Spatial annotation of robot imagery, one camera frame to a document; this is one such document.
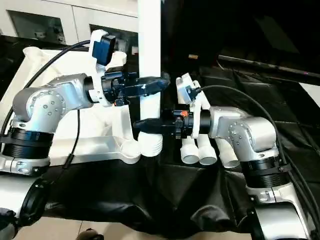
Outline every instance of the black cable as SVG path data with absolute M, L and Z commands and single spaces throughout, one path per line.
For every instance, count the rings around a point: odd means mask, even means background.
M 275 134 L 276 134 L 276 143 L 277 143 L 277 146 L 278 146 L 278 150 L 279 150 L 279 155 L 280 155 L 280 158 L 282 159 L 283 163 L 284 164 L 287 164 L 287 160 L 286 160 L 286 157 L 285 157 L 285 152 L 284 152 L 284 148 L 283 148 L 283 145 L 282 145 L 282 142 L 280 140 L 280 134 L 279 134 L 279 131 L 278 131 L 278 128 L 276 126 L 276 123 L 275 121 L 272 119 L 271 115 L 268 113 L 268 111 L 260 104 L 258 103 L 255 99 L 253 99 L 251 96 L 247 95 L 246 93 L 236 89 L 236 88 L 233 88 L 233 87 L 229 87 L 229 86 L 223 86 L 223 85 L 208 85 L 208 86 L 203 86 L 203 87 L 200 87 L 200 88 L 197 88 L 196 89 L 196 92 L 197 93 L 200 93 L 201 91 L 203 90 L 206 90 L 206 89 L 210 89 L 210 88 L 217 88 L 217 89 L 229 89 L 229 90 L 232 90 L 234 92 L 237 92 L 239 94 L 241 94 L 242 96 L 246 97 L 247 99 L 249 99 L 250 101 L 252 101 L 254 104 L 256 104 L 256 106 L 258 106 L 261 111 L 263 111 L 263 113 L 265 114 L 265 116 L 268 118 L 268 120 L 271 122 L 271 124 L 273 125 L 274 127 L 274 130 L 275 130 Z M 293 183 L 293 185 L 296 187 L 296 189 L 298 190 L 300 196 L 303 198 L 303 201 L 305 202 L 305 205 L 306 207 L 308 208 L 308 211 L 314 221 L 314 224 L 316 226 L 316 230 L 317 230 L 317 235 L 320 239 L 320 210 L 319 210 L 319 206 L 317 204 L 317 201 L 314 197 L 314 195 L 312 194 L 305 178 L 303 177 L 303 175 L 301 174 L 301 172 L 299 171 L 299 169 L 297 168 L 297 166 L 294 164 L 294 162 L 292 161 L 292 159 L 289 157 L 288 154 L 286 154 L 287 156 L 287 159 L 289 160 L 291 166 L 292 166 L 292 169 L 294 170 L 294 172 L 297 174 L 297 176 L 299 177 L 299 180 L 301 181 L 301 184 L 303 186 L 303 188 L 305 189 L 305 191 L 307 192 L 307 194 L 309 195 L 309 198 L 311 198 L 311 203 L 313 205 L 313 207 L 311 206 L 310 202 L 308 201 L 308 198 L 306 197 L 305 193 L 303 192 L 303 189 L 299 186 L 298 182 L 296 181 L 296 179 L 294 178 L 294 176 L 292 175 L 291 172 L 289 172 L 289 177 Z
M 310 187 L 308 186 L 307 181 L 305 180 L 305 178 L 303 177 L 303 175 L 301 174 L 301 172 L 299 171 L 298 167 L 296 166 L 296 164 L 293 162 L 293 160 L 291 159 L 291 157 L 285 152 L 285 157 L 288 160 L 288 162 L 291 164 L 291 167 L 293 169 L 293 171 L 296 173 L 296 175 L 298 176 L 304 190 L 306 191 L 306 193 L 309 195 L 309 197 L 311 198 L 311 203 L 313 205 L 313 208 L 315 209 L 315 213 L 318 217 L 318 219 L 320 219 L 320 209 L 319 206 L 317 204 L 316 198 L 313 195 L 313 193 L 311 192 Z
M 76 137 L 75 137 L 75 141 L 74 141 L 74 145 L 73 145 L 71 154 L 74 154 L 74 153 L 75 153 L 76 146 L 77 146 L 78 140 L 79 140 L 79 135 L 80 135 L 80 110 L 78 109 L 78 110 L 76 111 L 76 113 L 77 113 L 78 129 L 77 129 L 77 132 L 76 132 Z
M 34 83 L 34 81 L 51 65 L 53 64 L 57 59 L 59 59 L 61 56 L 63 56 L 64 54 L 66 54 L 67 52 L 71 51 L 72 49 L 76 49 L 81 45 L 85 45 L 85 44 L 89 44 L 90 40 L 86 40 L 86 41 L 81 41 L 78 42 L 74 45 L 71 45 L 69 47 L 67 47 L 66 49 L 64 49 L 63 51 L 59 52 L 57 55 L 55 55 L 52 59 L 50 59 L 43 67 L 41 67 L 36 73 L 35 75 L 27 82 L 27 84 L 24 86 L 23 89 L 26 89 L 28 87 L 31 86 L 31 84 Z M 11 115 L 14 113 L 13 107 L 10 108 L 8 114 L 6 115 L 4 122 L 2 124 L 2 128 L 0 131 L 0 135 L 4 135 L 7 125 L 9 123 L 9 120 L 11 118 Z

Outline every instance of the white pipe fitting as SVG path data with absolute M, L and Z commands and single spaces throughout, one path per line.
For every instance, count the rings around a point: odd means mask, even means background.
M 196 88 L 200 88 L 198 81 L 193 81 L 193 84 Z M 199 94 L 199 99 L 201 101 L 201 107 L 204 110 L 208 110 L 211 105 L 203 91 Z M 199 158 L 202 165 L 212 165 L 217 162 L 217 154 L 215 149 L 211 146 L 210 140 L 207 134 L 199 134 L 196 139 L 199 149 Z
M 207 134 L 199 134 L 196 139 L 199 151 L 199 162 L 202 165 L 212 165 L 217 161 L 217 155 L 215 149 L 211 146 L 210 140 Z
M 240 162 L 230 143 L 222 138 L 216 138 L 215 142 L 219 149 L 219 157 L 224 168 L 232 169 L 239 166 Z
M 161 76 L 161 0 L 138 0 L 139 76 Z M 140 98 L 140 119 L 160 117 L 161 93 Z M 154 157 L 162 150 L 163 136 L 140 132 L 141 154 Z
M 199 151 L 195 140 L 188 136 L 182 139 L 182 147 L 180 149 L 181 160 L 185 164 L 195 164 L 199 162 Z

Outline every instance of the white cylinder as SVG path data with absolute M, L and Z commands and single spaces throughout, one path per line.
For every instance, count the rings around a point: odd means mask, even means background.
M 215 149 L 211 146 L 207 134 L 199 134 L 196 139 L 199 149 L 199 162 L 202 165 L 212 165 L 217 161 Z
M 239 166 L 240 162 L 230 143 L 222 138 L 216 138 L 215 142 L 220 151 L 219 157 L 221 159 L 223 167 L 225 167 L 226 169 L 232 169 Z
M 161 0 L 138 0 L 139 76 L 161 76 Z M 140 119 L 160 117 L 160 93 L 140 98 Z M 162 150 L 160 134 L 140 132 L 141 154 L 154 157 Z
M 182 139 L 182 147 L 180 149 L 181 160 L 185 164 L 195 164 L 199 162 L 199 151 L 195 140 L 188 136 Z

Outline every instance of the cabinet door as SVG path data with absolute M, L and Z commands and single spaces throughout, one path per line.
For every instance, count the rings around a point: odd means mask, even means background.
M 91 32 L 102 29 L 116 36 L 115 49 L 135 55 L 138 53 L 138 18 L 106 11 L 73 6 L 79 41 L 89 40 Z
M 0 0 L 3 35 L 72 45 L 78 42 L 70 5 L 42 0 Z

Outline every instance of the floor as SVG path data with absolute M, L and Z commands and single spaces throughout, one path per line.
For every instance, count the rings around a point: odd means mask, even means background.
M 77 221 L 42 217 L 32 226 L 21 229 L 14 240 L 75 240 L 78 233 L 89 228 L 104 235 L 105 240 L 164 240 L 158 236 L 138 232 L 121 223 Z M 234 232 L 202 232 L 187 240 L 251 240 L 249 234 Z

